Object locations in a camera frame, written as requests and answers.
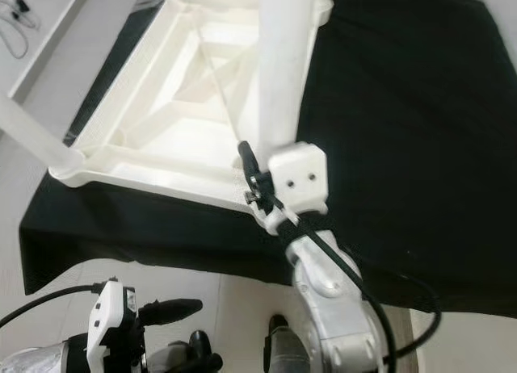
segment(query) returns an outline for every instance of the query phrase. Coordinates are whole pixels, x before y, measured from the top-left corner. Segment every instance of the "black wire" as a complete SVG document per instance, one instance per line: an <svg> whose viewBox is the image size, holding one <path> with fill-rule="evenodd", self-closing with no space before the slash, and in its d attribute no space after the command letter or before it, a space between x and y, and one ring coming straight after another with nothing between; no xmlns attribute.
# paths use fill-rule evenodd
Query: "black wire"
<svg viewBox="0 0 517 373"><path fill-rule="evenodd" d="M397 358L405 357L408 354L413 353L416 351L417 348L422 346L424 343L429 341L433 335L435 335L436 330L438 330L439 325L442 321L442 310L439 305L439 297L438 294L429 286L428 284L424 283L422 280L419 280L415 278L414 276L409 276L400 272L396 272L395 270L390 270L389 268L380 266L376 262L373 262L372 260L365 258L363 255L358 254L354 252L350 247L343 248L345 252L351 257L351 258L358 258L361 262L367 263L372 267L375 267L379 270L382 270L388 274L397 276L398 278L410 281L416 285L418 285L420 288L422 288L427 296L429 297L429 302L432 306L432 312L434 313L433 320L429 327L427 327L426 331L424 331L420 337L413 340L411 343L407 344L406 346L402 347L401 349L397 350ZM386 363L388 361L388 356L384 356L384 362Z"/></svg>
<svg viewBox="0 0 517 373"><path fill-rule="evenodd" d="M398 274L397 272L393 272L393 271L389 271L389 270L386 270L386 271L388 271L389 273L391 273L393 275L396 275L396 276L398 276L400 278L409 280L412 283L418 284L423 290L425 290L428 293L428 295L431 297L430 301L431 301L431 304L433 305L433 311L434 311L434 314L435 314L433 316L433 321L431 322L429 327L426 329L426 331L424 331L420 335L420 337L418 337L417 339L415 339L414 341L412 341L408 345L402 347L401 349L397 350L397 358L402 358L402 357L404 357L404 356L406 356L408 354L411 354L414 351L416 351L417 348L419 348L424 343L429 341L431 339L431 337L433 335L435 335L436 330L439 328L439 324L442 321L442 310L441 310L441 308L439 306L438 296L433 291L433 289L431 287L429 287L427 284L425 284L423 281L418 280L418 279L413 278L413 277L408 276L408 275ZM385 356L383 358L385 363L387 361L387 358L388 358L388 356Z"/></svg>
<svg viewBox="0 0 517 373"><path fill-rule="evenodd" d="M24 306L18 308L17 310L14 310L11 314L3 317L0 320L0 329L3 326L7 325L12 320L16 319L18 316L33 309L34 307L39 306L40 304L43 304L50 300L59 298L60 296L74 294L76 292L90 291L92 293L99 294L103 289L103 285L104 285L104 283L95 283L95 284L91 284L90 286L75 286L75 287L65 288L60 291L55 291L55 292L52 292L45 296L41 296L40 298L25 304Z"/></svg>
<svg viewBox="0 0 517 373"><path fill-rule="evenodd" d="M22 26L25 26L27 28L38 28L38 23L36 21L31 20L27 17L27 12L29 10L21 10L17 5L13 4L9 0L0 0L0 4L3 4L5 6L8 6L11 9L11 16L12 18L21 24Z"/></svg>
<svg viewBox="0 0 517 373"><path fill-rule="evenodd" d="M29 51L29 40L27 39L27 36L20 28L16 26L15 23L11 22L9 19L5 19L3 16L0 16L0 20L9 24L11 28L15 30L18 33L18 35L22 38L23 51L20 54L17 54L15 48L9 42L9 38L7 38L7 35L2 30L0 30L0 38L2 38L3 42L5 43L7 51L17 60L21 60L27 55L27 52Z"/></svg>
<svg viewBox="0 0 517 373"><path fill-rule="evenodd" d="M284 204L277 199L274 195L269 195L268 198L273 202L278 209L285 211ZM386 315L385 310L380 305L379 300L376 299L374 295L370 293L370 291L363 284L363 280L356 274L354 270L350 268L345 261L339 257L339 255L325 242L321 237L319 237L314 230L312 230L304 221L298 217L298 223L292 224L295 228L298 228L304 235L310 238L314 243L320 247L320 249L339 267L341 270L347 275L350 280L359 288L364 298L370 303L373 311L379 318L380 325L385 333L386 337L386 346L388 348L388 373L395 373L397 371L397 346L395 343L395 335L393 334L393 329L391 324L389 323L388 316Z"/></svg>

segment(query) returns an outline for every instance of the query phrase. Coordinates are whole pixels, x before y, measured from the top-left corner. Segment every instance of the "black cloth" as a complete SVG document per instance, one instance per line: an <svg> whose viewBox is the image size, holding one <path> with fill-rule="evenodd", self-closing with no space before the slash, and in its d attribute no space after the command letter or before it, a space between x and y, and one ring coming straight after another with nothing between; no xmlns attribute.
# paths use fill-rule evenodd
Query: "black cloth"
<svg viewBox="0 0 517 373"><path fill-rule="evenodd" d="M327 153L338 243L384 303L428 308L389 269L431 285L446 311L517 317L517 77L489 12L334 1L298 139ZM20 241L27 293L91 258L291 277L284 247L248 215L98 183L45 178Z"/></svg>

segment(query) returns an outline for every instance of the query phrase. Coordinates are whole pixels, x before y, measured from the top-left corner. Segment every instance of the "white cylinder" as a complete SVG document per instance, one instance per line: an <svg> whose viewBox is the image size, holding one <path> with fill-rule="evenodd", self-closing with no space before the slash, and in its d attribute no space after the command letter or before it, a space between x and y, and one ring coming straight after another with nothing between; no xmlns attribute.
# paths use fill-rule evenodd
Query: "white cylinder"
<svg viewBox="0 0 517 373"><path fill-rule="evenodd" d="M334 2L332 0L316 0L316 3L317 24L318 26L323 26L329 21L332 7L334 7Z"/></svg>
<svg viewBox="0 0 517 373"><path fill-rule="evenodd" d="M0 128L56 173L81 166L83 156L69 149L33 120L13 100L0 94Z"/></svg>
<svg viewBox="0 0 517 373"><path fill-rule="evenodd" d="M258 161L296 139L314 0L260 0Z"/></svg>

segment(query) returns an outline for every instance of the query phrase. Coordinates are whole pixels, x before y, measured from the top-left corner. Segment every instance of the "metal bolt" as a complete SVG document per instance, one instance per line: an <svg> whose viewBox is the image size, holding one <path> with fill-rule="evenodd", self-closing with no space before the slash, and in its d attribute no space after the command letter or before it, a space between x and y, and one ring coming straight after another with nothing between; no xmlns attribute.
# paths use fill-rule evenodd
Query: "metal bolt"
<svg viewBox="0 0 517 373"><path fill-rule="evenodd" d="M246 203L249 205L250 203L257 202L260 200L260 197L251 191L247 191L244 193L244 198L246 199Z"/></svg>

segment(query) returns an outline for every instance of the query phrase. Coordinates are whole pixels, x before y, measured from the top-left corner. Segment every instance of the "black cable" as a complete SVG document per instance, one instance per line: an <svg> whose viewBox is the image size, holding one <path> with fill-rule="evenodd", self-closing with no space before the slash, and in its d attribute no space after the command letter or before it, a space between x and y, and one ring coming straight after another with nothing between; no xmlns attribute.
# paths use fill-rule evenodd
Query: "black cable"
<svg viewBox="0 0 517 373"><path fill-rule="evenodd" d="M4 32L2 32L2 30L0 30L0 38L2 38L3 42L5 43L5 45L7 47L7 51L9 51L9 53L17 60L21 60L22 58L24 58L27 55L27 52L29 51L29 41L27 39L27 36L25 36L23 31L20 30L18 27L16 27L16 24L11 22L9 19L5 19L4 17L0 16L0 20L9 24L13 28L13 30L15 30L19 34L19 36L22 38L23 51L20 54L17 54L14 47L12 46L11 42L7 38L7 35Z"/></svg>
<svg viewBox="0 0 517 373"><path fill-rule="evenodd" d="M20 316L20 315L24 314L25 312L33 309L34 307L37 307L37 306L39 306L39 305L41 305L43 303L46 303L46 302L48 302L50 300L59 298L61 296L74 294L76 292L84 292L84 291L90 291L90 292L92 292L94 294L100 294L100 292L104 288L104 284L105 283L94 283L94 284L91 284L89 286L75 286L75 287L65 288L65 289L60 290L60 291L55 291L55 292L52 292L52 293L50 293L48 295L45 295L45 296L41 296L40 298L25 304L24 306L18 308L17 310L14 310L11 314L3 317L0 320L0 329L3 326L7 325L12 320L16 319L18 316Z"/></svg>
<svg viewBox="0 0 517 373"><path fill-rule="evenodd" d="M422 288L427 296L429 297L429 303L432 306L432 312L434 313L433 320L429 327L427 327L426 331L424 331L420 337L413 340L411 343L407 344L406 346L402 347L401 349L397 350L397 358L405 357L408 354L413 353L416 351L417 348L422 346L424 343L429 341L433 335L435 335L436 330L438 330L439 325L442 321L442 310L439 305L439 297L438 294L429 286L428 284L424 283L422 280L419 280L413 276L409 276L406 274L402 274L400 272L396 272L394 270L390 270L389 268L385 268L383 266L380 266L376 262L373 262L372 260L365 258L363 255L358 254L354 252L350 247L345 247L343 249L351 258L359 259L361 262L367 263L372 267L375 267L379 270L382 270L383 272L386 272L388 274L397 276L398 278L410 281L416 285L418 285L420 288ZM388 356L384 357L384 362L386 363L388 361Z"/></svg>
<svg viewBox="0 0 517 373"><path fill-rule="evenodd" d="M274 195L267 196L269 200L277 206L282 212L286 212L284 204L276 198ZM386 316L385 310L380 305L380 302L374 295L363 284L363 280L356 274L354 270L350 268L345 261L339 257L339 255L325 242L321 237L318 236L314 230L312 230L304 221L297 216L297 222L292 224L298 228L304 235L310 238L314 243L350 278L350 280L359 288L364 298L370 303L373 311L379 318L380 325L385 333L386 346L388 348L387 364L388 373L395 373L397 371L397 346L395 343L395 335L393 329L389 323L389 319Z"/></svg>
<svg viewBox="0 0 517 373"><path fill-rule="evenodd" d="M38 23L27 17L28 11L31 10L27 3L25 3L24 0L16 0L15 3L16 4L13 4L9 0L0 0L0 4L8 6L11 9L11 16L16 22L27 28L37 29Z"/></svg>
<svg viewBox="0 0 517 373"><path fill-rule="evenodd" d="M436 330L439 328L439 324L442 321L442 310L440 309L440 306L439 306L438 296L432 290L432 288L429 287L427 284L425 284L423 281L418 280L418 279L413 278L413 277L408 276L408 275L398 274L397 272L393 272L393 271L388 271L388 272L393 274L393 275L396 275L396 276L398 276L398 277L400 277L402 279L406 279L406 280L411 281L412 283L418 284L423 290L425 290L428 293L428 295L431 297L430 301L431 301L431 304L433 306L433 312L435 314L433 316L433 320L432 320L431 324L426 329L426 331L424 331L420 335L420 337L418 337L417 339L415 339L414 341L412 341L408 345L402 347L401 349L397 350L397 358L402 358L402 357L404 357L404 356L406 356L408 354L411 354L414 351L416 351L417 348L419 348L424 343L429 341L431 339L431 337L433 335L435 335ZM387 358L388 358L388 356L385 356L383 358L385 363L387 361Z"/></svg>

